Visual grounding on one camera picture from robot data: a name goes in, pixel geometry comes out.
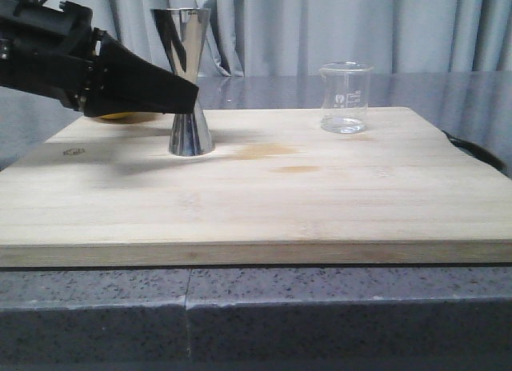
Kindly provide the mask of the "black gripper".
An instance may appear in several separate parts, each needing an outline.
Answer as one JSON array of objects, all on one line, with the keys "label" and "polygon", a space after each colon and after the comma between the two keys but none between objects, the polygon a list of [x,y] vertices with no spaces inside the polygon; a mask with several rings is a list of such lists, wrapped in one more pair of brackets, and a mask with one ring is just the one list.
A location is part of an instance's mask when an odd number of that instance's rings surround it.
[{"label": "black gripper", "polygon": [[129,112],[188,114],[198,87],[92,27],[93,11],[1,0],[1,85],[57,99],[89,118]]}]

